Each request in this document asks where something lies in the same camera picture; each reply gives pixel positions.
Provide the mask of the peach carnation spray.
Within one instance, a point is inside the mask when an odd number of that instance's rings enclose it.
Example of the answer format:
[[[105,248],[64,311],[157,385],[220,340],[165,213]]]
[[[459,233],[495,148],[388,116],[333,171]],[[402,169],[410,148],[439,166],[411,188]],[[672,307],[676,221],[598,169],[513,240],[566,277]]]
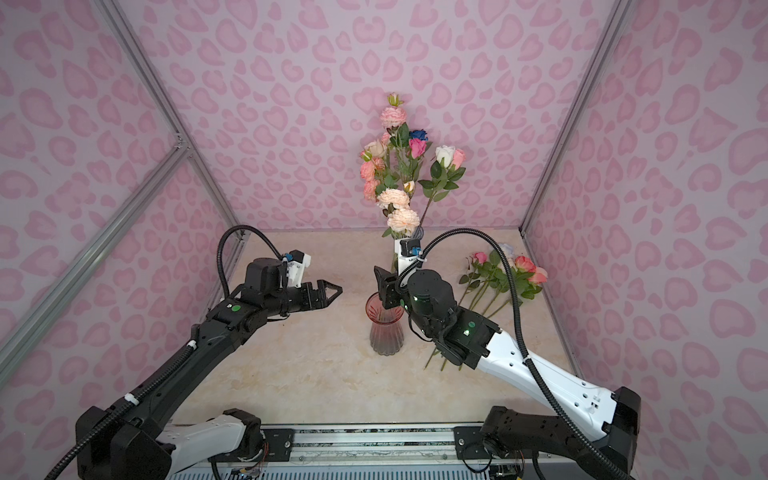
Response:
[[[418,213],[410,205],[410,197],[404,190],[386,189],[376,198],[377,205],[387,219],[384,237],[393,240],[389,268],[375,267],[377,290],[385,308],[401,304],[397,291],[405,279],[402,272],[414,265],[421,253],[424,232]]]

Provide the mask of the blue rose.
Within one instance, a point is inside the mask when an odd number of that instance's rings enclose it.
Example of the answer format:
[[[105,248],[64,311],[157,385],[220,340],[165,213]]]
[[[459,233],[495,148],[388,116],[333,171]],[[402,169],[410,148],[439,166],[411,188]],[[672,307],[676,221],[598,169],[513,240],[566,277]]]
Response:
[[[423,142],[428,141],[428,134],[425,130],[419,129],[419,130],[412,130],[409,132],[409,138],[410,139],[416,139]]]

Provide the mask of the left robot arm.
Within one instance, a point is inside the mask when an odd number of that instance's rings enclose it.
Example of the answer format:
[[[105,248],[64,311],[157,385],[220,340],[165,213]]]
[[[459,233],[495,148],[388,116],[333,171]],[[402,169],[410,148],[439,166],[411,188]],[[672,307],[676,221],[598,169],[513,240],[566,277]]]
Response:
[[[173,429],[174,413],[229,355],[260,328],[293,313],[322,310],[342,293],[325,280],[297,283],[291,256],[259,258],[235,287],[193,325],[189,340],[161,367],[110,407],[91,407],[76,422],[66,454],[82,479],[165,479],[221,455],[259,461],[266,441],[261,421],[232,408],[213,419]]]

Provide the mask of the pink rose spray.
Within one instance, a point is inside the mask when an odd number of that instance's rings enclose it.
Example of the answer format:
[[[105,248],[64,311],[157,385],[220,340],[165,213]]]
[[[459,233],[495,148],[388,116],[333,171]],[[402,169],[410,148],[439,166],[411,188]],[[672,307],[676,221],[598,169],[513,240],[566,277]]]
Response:
[[[368,201],[374,201],[386,189],[412,191],[407,184],[414,182],[409,174],[409,132],[407,112],[404,101],[393,93],[387,98],[388,105],[379,114],[384,132],[374,140],[381,140],[387,147],[383,158],[367,158],[364,147],[359,154],[361,159],[360,176],[364,182],[363,195]]]

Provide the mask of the magenta rose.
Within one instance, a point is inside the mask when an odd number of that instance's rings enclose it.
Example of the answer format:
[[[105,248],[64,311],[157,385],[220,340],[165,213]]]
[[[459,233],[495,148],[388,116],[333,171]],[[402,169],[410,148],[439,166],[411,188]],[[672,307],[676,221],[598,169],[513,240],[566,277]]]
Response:
[[[412,181],[416,181],[421,169],[423,156],[427,150],[427,142],[419,138],[409,139],[409,174]]]

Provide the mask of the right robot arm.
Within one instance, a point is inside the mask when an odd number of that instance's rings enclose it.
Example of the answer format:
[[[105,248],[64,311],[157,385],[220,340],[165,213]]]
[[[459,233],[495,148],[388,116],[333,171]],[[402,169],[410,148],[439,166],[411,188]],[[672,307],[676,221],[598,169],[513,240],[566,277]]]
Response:
[[[550,453],[594,479],[630,478],[641,417],[635,391],[600,387],[523,351],[498,324],[459,306],[452,286],[433,270],[399,279],[376,267],[374,275],[383,305],[403,308],[417,334],[446,360],[493,375],[551,408],[550,415],[492,408],[481,428],[492,454]]]

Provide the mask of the red glass vase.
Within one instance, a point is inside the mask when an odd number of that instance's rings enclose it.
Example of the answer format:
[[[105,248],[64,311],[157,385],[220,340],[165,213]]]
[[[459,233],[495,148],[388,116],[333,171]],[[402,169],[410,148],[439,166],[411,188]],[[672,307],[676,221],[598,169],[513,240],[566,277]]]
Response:
[[[374,352],[381,356],[398,353],[404,344],[400,320],[405,310],[400,306],[385,308],[379,295],[374,293],[366,302],[365,312],[371,321],[369,343]]]

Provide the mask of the cream white rose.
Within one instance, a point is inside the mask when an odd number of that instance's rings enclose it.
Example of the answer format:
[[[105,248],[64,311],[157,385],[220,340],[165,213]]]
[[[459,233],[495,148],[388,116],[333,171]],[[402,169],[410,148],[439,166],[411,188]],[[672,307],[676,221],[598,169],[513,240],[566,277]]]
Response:
[[[365,145],[364,154],[367,158],[383,158],[387,153],[387,147],[381,140],[373,140]]]

